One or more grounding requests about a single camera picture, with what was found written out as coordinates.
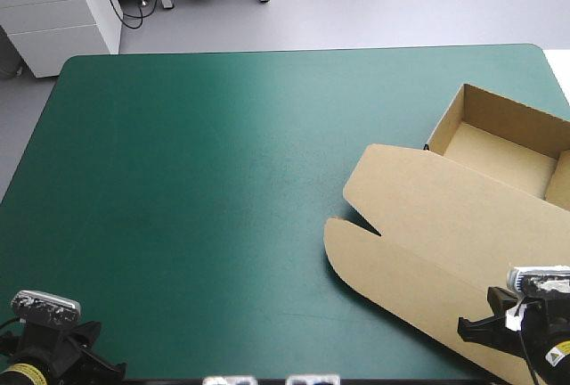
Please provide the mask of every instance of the green tabletop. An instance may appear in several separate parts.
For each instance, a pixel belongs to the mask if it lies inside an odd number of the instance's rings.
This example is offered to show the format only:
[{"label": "green tabletop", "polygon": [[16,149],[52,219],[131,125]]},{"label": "green tabletop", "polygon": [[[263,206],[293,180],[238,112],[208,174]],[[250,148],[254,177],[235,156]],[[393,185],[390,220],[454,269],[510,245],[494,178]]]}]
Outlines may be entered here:
[{"label": "green tabletop", "polygon": [[0,317],[77,299],[129,377],[481,377],[322,243],[365,146],[422,147],[464,82],[570,118],[531,45],[68,61],[0,205]]}]

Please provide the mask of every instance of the yellow label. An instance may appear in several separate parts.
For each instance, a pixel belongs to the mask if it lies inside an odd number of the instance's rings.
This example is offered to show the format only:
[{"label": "yellow label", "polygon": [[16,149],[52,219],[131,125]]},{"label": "yellow label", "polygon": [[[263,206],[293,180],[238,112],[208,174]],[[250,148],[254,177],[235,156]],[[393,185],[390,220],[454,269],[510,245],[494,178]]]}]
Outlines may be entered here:
[{"label": "yellow label", "polygon": [[44,375],[33,365],[17,363],[8,367],[6,370],[4,370],[4,372],[21,373],[24,376],[28,377],[28,379],[30,379],[34,385],[47,385],[47,381],[45,380]]},{"label": "yellow label", "polygon": [[558,343],[556,348],[565,356],[570,355],[570,340],[566,342]]}]

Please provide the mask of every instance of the gray floor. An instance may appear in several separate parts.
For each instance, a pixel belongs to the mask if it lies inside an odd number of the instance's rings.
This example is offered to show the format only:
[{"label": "gray floor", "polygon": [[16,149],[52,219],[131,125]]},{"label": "gray floor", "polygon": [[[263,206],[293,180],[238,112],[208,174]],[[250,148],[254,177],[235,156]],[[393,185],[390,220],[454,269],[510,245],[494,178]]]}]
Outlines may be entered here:
[{"label": "gray floor", "polygon": [[[570,49],[568,0],[175,0],[121,53],[533,43]],[[7,56],[0,44],[0,61]],[[56,78],[0,81],[0,197]]]}]

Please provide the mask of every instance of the cabinet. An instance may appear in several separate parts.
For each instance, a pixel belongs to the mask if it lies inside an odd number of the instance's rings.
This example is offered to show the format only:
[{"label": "cabinet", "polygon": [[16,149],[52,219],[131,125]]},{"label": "cabinet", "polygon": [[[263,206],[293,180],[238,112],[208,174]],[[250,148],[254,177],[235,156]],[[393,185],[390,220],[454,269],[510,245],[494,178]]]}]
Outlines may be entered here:
[{"label": "cabinet", "polygon": [[38,78],[58,75],[76,55],[118,53],[120,44],[110,0],[0,0],[0,26]]}]

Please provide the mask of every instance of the cardboard box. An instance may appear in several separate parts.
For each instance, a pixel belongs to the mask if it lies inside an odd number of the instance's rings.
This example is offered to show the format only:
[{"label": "cardboard box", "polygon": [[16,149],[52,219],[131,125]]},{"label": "cardboard box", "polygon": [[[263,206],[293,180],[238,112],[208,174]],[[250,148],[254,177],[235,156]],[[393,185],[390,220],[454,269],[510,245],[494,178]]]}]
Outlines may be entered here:
[{"label": "cardboard box", "polygon": [[345,199],[377,229],[339,218],[325,248],[366,298],[517,385],[522,359],[465,343],[460,316],[492,314],[512,266],[570,264],[570,122],[462,86],[426,150],[369,146]]}]

